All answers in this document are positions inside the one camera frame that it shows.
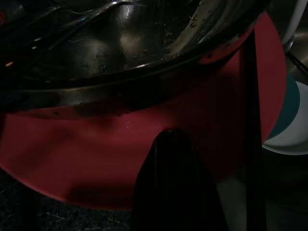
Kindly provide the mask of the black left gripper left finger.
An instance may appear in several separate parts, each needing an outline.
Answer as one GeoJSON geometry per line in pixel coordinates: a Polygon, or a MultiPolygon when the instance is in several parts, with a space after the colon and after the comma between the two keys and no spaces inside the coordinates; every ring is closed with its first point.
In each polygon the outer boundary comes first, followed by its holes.
{"type": "Polygon", "coordinates": [[[166,130],[156,136],[137,175],[131,212],[132,231],[158,231],[162,224],[157,186],[157,155],[158,146],[165,147],[167,137],[166,130]]]}

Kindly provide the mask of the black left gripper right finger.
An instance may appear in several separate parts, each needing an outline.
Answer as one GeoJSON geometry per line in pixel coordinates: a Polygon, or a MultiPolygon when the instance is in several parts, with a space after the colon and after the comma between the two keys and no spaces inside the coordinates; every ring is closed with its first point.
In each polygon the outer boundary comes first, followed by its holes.
{"type": "Polygon", "coordinates": [[[177,225],[182,231],[215,231],[218,228],[218,192],[206,165],[182,131],[174,131],[179,162],[181,202],[177,225]]]}

